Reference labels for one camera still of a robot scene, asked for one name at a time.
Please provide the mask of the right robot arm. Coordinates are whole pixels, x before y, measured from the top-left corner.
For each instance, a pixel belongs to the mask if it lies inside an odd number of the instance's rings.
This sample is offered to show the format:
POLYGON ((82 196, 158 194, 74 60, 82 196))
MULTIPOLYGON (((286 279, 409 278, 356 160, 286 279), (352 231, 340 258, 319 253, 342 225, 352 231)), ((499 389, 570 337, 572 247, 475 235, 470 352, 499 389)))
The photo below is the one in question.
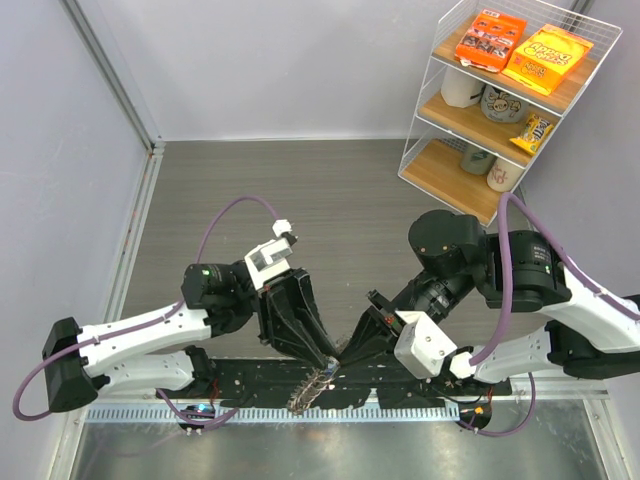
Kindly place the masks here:
POLYGON ((339 354, 340 365, 391 355, 415 378, 451 381, 466 394, 549 369, 592 380, 637 373, 638 297, 605 297, 599 286, 589 288, 538 232, 511 231, 507 239, 509 275, 498 235, 486 233, 476 217, 446 210, 421 215, 408 230, 421 272, 392 300, 370 292, 371 305, 339 354), (459 347, 439 326, 472 290, 490 309, 507 304, 513 313, 548 320, 478 361, 483 346, 459 347))

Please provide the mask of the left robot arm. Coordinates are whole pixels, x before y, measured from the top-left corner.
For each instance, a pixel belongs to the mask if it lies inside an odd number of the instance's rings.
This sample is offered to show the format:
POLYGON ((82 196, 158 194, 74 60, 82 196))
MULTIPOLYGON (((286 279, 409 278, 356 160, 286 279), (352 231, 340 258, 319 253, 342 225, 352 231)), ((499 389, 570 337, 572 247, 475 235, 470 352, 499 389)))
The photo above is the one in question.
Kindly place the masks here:
POLYGON ((48 407, 76 410, 116 385, 113 368, 177 344, 231 334, 253 316, 261 342, 323 369, 338 351, 315 303, 309 273, 282 260, 263 268, 248 260, 191 264, 181 301, 125 320, 80 326, 56 321, 42 350, 48 407))

